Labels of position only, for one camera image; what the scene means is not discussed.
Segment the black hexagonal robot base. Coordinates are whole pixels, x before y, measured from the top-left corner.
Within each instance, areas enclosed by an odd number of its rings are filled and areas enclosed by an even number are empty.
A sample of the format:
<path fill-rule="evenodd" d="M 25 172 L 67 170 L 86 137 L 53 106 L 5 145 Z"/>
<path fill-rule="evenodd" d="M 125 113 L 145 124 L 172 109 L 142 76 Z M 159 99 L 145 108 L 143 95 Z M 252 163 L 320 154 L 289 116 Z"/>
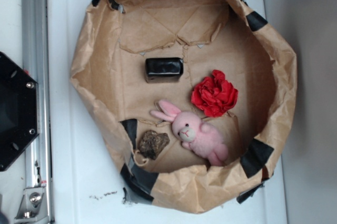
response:
<path fill-rule="evenodd" d="M 37 82 L 1 53 L 1 172 L 37 136 Z"/>

